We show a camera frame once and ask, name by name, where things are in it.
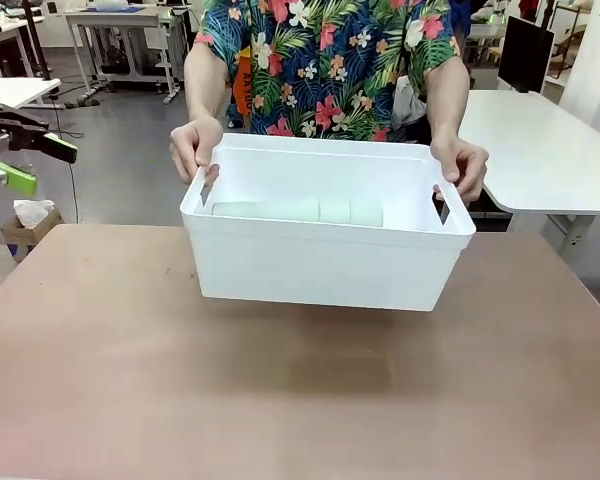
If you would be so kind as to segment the person's right hand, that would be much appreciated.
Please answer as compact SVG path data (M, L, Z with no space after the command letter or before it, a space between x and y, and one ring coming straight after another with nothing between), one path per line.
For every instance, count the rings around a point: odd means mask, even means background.
M205 185L211 186L219 174L219 167L212 164L212 154L222 140L220 122L204 116L176 127L170 134L170 152L181 179L190 184L196 173L205 174Z

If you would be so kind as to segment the person's left hand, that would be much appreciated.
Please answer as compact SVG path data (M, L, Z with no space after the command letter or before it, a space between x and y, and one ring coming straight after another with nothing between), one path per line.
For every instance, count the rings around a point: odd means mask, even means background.
M430 151L440 162L445 180L455 185L463 202L468 205L476 201L487 172L487 151L456 135L437 135Z

